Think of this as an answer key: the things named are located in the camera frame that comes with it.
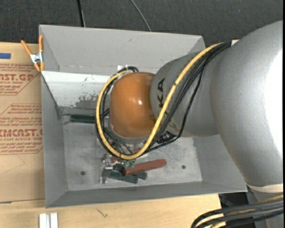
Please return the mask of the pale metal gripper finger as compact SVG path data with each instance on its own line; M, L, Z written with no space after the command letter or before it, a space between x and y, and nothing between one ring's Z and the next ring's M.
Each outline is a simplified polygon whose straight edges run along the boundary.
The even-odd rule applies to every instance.
M113 170L113 167L112 167L111 161L103 160L101 164L100 183L106 182L112 170Z

